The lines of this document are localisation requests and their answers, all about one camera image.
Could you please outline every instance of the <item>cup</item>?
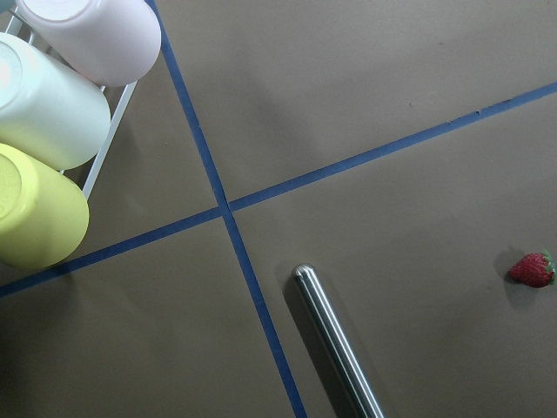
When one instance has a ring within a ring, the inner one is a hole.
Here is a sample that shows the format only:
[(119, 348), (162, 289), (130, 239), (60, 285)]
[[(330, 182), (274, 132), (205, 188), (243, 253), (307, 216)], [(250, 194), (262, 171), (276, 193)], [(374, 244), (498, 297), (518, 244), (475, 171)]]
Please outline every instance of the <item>cup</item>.
[(81, 243), (89, 208), (71, 180), (40, 161), (0, 144), (0, 260), (43, 268)]
[(157, 60), (161, 30), (143, 0), (17, 0), (20, 14), (89, 80), (132, 83)]
[(0, 142), (52, 168), (82, 165), (111, 125), (103, 93), (23, 40), (0, 33)]

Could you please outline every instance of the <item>metal rod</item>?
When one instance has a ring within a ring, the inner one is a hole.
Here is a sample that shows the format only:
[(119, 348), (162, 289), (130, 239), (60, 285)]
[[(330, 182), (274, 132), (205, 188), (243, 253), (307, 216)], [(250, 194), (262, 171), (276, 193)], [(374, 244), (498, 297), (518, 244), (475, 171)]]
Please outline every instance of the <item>metal rod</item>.
[(16, 37), (23, 27), (23, 19), (17, 14), (17, 8), (10, 10), (10, 13), (12, 17), (5, 32)]
[(104, 144), (101, 150), (98, 152), (95, 160), (93, 161), (93, 165), (89, 170), (89, 174), (87, 179), (85, 180), (83, 192), (87, 199), (89, 199), (91, 192), (93, 190), (93, 186), (97, 182), (98, 174), (101, 171), (101, 167), (103, 166), (104, 159), (106, 158), (106, 154), (108, 153), (109, 148), (111, 147), (112, 140), (114, 139), (114, 135), (116, 135), (116, 130), (120, 126), (120, 122), (122, 121), (122, 117), (124, 116), (125, 110), (130, 103), (131, 95), (133, 94), (136, 85), (138, 84), (137, 81), (128, 84), (125, 86), (124, 91), (122, 92), (122, 96), (120, 97), (120, 101), (114, 111), (114, 115), (112, 115), (111, 120), (111, 128), (109, 129), (108, 136), (104, 141)]
[(33, 30), (33, 28), (30, 28), (30, 32), (29, 32), (29, 40), (27, 41), (27, 44), (29, 45), (33, 45), (35, 43), (35, 38), (37, 37), (37, 33), (35, 33), (35, 31)]
[(343, 375), (349, 392), (356, 401), (361, 416), (385, 418), (337, 315), (332, 309), (331, 302), (319, 282), (315, 268), (309, 264), (301, 264), (294, 269), (292, 276), (298, 282), (312, 310), (319, 330), (331, 350), (332, 357)]

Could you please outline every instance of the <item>metal wire rack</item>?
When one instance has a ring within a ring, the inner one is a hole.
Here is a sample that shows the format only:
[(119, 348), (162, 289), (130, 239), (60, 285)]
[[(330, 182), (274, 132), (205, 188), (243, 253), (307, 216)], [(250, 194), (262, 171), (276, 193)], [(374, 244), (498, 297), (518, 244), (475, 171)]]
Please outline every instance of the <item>metal wire rack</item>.
[[(18, 15), (17, 8), (11, 10), (10, 13), (12, 15), (12, 18), (4, 32), (16, 37), (22, 37), (23, 29), (27, 29), (29, 31), (29, 36), (24, 40), (28, 44), (33, 45), (36, 41), (36, 33), (33, 28), (30, 27), (24, 21), (24, 19)], [(104, 159), (106, 158), (109, 148), (111, 147), (112, 140), (114, 139), (116, 131), (120, 126), (120, 122), (122, 121), (122, 117), (124, 116), (128, 104), (130, 103), (131, 95), (133, 94), (137, 83), (138, 82), (136, 81), (134, 83), (128, 84), (122, 90), (116, 108), (114, 109), (114, 111), (111, 112), (111, 127), (109, 129), (106, 140), (104, 141), (103, 146), (99, 150), (98, 154), (92, 160), (92, 164), (87, 165), (87, 173), (85, 176), (85, 181), (82, 185), (83, 193), (87, 199), (89, 199), (93, 187), (95, 186), (98, 174), (100, 173), (103, 166)], [(105, 92), (104, 86), (99, 86), (99, 89), (103, 93)]]

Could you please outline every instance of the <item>blue tape line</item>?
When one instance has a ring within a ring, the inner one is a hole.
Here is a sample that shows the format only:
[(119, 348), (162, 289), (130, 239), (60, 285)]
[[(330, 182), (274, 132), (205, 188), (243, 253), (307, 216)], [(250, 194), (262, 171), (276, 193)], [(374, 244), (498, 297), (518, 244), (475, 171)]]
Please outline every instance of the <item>blue tape line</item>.
[(161, 226), (153, 231), (142, 233), (137, 237), (127, 239), (126, 241), (119, 242), (113, 246), (107, 246), (106, 248), (95, 251), (94, 253), (78, 257), (58, 266), (51, 267), (40, 273), (32, 274), (31, 276), (27, 276), (23, 279), (4, 285), (0, 287), (0, 298), (9, 296), (13, 293), (21, 292), (22, 290), (39, 285), (45, 281), (55, 279), (63, 276), (64, 274), (75, 272), (76, 270), (98, 263), (99, 261), (107, 260), (121, 253), (126, 253), (130, 250), (150, 244), (151, 242), (159, 239), (166, 238), (175, 233), (180, 233), (186, 229), (190, 229), (194, 226), (201, 225), (219, 217), (220, 209), (214, 207), (208, 211), (198, 213), (197, 215), (181, 219), (166, 226)]
[(313, 172), (308, 172), (307, 174), (303, 174), (294, 179), (289, 179), (283, 183), (273, 185), (264, 190), (260, 190), (258, 192), (244, 196), (243, 198), (233, 200), (232, 202), (230, 202), (230, 208), (233, 212), (236, 212), (240, 209), (246, 208), (247, 206), (256, 205), (257, 203), (260, 203), (264, 200), (274, 198), (276, 196), (279, 196), (280, 194), (291, 192), (292, 190), (303, 187), (304, 185), (309, 185), (321, 179), (331, 177), (334, 174), (345, 172), (346, 170), (350, 170), (351, 168), (357, 167), (358, 165), (369, 163), (370, 161), (373, 161), (377, 158), (385, 157), (386, 155), (403, 150), (405, 148), (408, 148), (409, 146), (419, 144), (421, 142), (427, 141), (428, 139), (436, 138), (445, 133), (449, 133), (450, 131), (455, 131), (464, 126), (479, 122), (483, 119), (499, 115), (500, 113), (503, 113), (505, 111), (510, 111), (515, 107), (525, 105), (539, 98), (544, 98), (545, 96), (549, 96), (550, 94), (554, 94), (555, 92), (557, 92), (557, 83), (545, 85), (543, 87), (540, 87), (539, 89), (521, 94), (516, 98), (491, 105), (485, 109), (482, 109), (481, 111), (468, 113), (465, 116), (453, 120), (452, 122), (446, 122), (444, 124), (434, 126), (433, 128), (414, 133), (413, 135), (397, 139), (396, 141), (390, 142), (389, 144), (373, 148), (370, 151), (362, 152), (361, 154), (344, 159), (342, 161), (339, 161), (338, 163), (327, 165)]
[(245, 249), (245, 244), (242, 240), (238, 225), (236, 224), (236, 220), (234, 219), (232, 211), (228, 206), (228, 201), (225, 196), (225, 189), (222, 185), (220, 177), (218, 176), (217, 167), (215, 166), (211, 151), (209, 150), (209, 145), (205, 140), (205, 135), (203, 134), (203, 130), (201, 129), (201, 125), (193, 107), (190, 94), (187, 91), (184, 77), (178, 67), (178, 62), (174, 55), (174, 51), (172, 50), (170, 40), (166, 33), (166, 29), (164, 28), (164, 23), (160, 17), (160, 14), (158, 13), (157, 5), (155, 4), (154, 0), (146, 1), (153, 8), (155, 14), (158, 17), (158, 21), (160, 22), (163, 32), (162, 52), (166, 61), (166, 65), (171, 74), (172, 82), (174, 83), (174, 87), (176, 88), (176, 92), (178, 94), (180, 104), (182, 105), (182, 108), (184, 110), (185, 117), (187, 118), (188, 124), (190, 125), (193, 140), (195, 141), (195, 144), (199, 151), (199, 155), (203, 161), (203, 165), (211, 183), (215, 198), (217, 199), (218, 206), (222, 211), (226, 229), (232, 241), (234, 251), (238, 258), (242, 273), (244, 274), (245, 282), (250, 291), (253, 303), (255, 304), (259, 320), (265, 332), (265, 337), (272, 351), (272, 356), (275, 360), (278, 372), (292, 405), (292, 410), (294, 411), (294, 414), (297, 418), (306, 418), (307, 414), (305, 412), (302, 400), (299, 396), (299, 391), (296, 388), (296, 382), (292, 377), (292, 372), (288, 366), (285, 353), (280, 344), (279, 336), (277, 335), (275, 326), (272, 323), (269, 309), (267, 308), (267, 305), (265, 303), (265, 298), (263, 297), (263, 294), (261, 292), (261, 288), (253, 270), (252, 263), (250, 262), (249, 255), (247, 253), (247, 250)]

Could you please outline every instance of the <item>strawberry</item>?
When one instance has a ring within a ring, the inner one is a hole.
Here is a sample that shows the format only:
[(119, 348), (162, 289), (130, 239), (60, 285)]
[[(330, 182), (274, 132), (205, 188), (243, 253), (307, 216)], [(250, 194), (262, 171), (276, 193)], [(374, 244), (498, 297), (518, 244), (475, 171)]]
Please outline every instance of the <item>strawberry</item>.
[(528, 254), (508, 273), (516, 281), (530, 287), (545, 287), (554, 283), (555, 263), (547, 251)]

